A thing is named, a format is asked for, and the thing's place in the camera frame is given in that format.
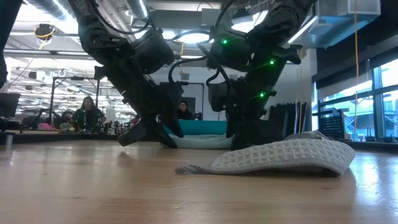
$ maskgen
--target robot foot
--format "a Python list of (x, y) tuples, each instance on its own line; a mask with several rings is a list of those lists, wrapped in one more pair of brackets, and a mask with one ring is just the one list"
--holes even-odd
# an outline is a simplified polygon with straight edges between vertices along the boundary
[(282, 131), (272, 121), (245, 119), (237, 125), (231, 151), (283, 140)]
[(173, 139), (154, 118), (142, 119), (137, 124), (124, 129), (118, 137), (120, 145), (127, 146), (138, 141), (159, 141), (168, 147), (176, 148)]

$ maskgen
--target gray towel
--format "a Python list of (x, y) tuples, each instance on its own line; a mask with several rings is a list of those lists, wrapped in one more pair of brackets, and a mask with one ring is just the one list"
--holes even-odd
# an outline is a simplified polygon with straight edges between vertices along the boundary
[(176, 168), (177, 174), (242, 174), (262, 169), (302, 170), (304, 167), (328, 169), (337, 175), (355, 157), (348, 145), (331, 140), (291, 139), (226, 152), (210, 164), (185, 165)]

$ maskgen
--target teal container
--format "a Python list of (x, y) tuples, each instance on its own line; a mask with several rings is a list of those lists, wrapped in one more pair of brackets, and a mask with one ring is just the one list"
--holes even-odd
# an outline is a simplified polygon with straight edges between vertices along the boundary
[[(226, 133), (226, 121), (179, 120), (179, 123), (184, 135), (223, 135)], [(168, 134), (173, 134), (166, 126), (164, 126), (164, 129)]]

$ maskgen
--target computer monitor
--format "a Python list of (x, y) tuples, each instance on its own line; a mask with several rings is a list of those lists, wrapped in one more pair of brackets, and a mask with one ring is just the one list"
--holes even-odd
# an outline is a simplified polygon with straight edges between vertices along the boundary
[(17, 93), (0, 93), (0, 116), (14, 117), (20, 96)]

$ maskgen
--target wooden surface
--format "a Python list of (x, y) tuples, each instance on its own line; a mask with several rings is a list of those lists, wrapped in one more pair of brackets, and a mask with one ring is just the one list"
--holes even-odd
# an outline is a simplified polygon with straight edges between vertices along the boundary
[(398, 157), (359, 152), (339, 178), (176, 175), (224, 151), (75, 141), (0, 151), (1, 224), (398, 223)]
[(7, 130), (7, 132), (12, 132), (16, 134), (58, 134), (62, 130)]

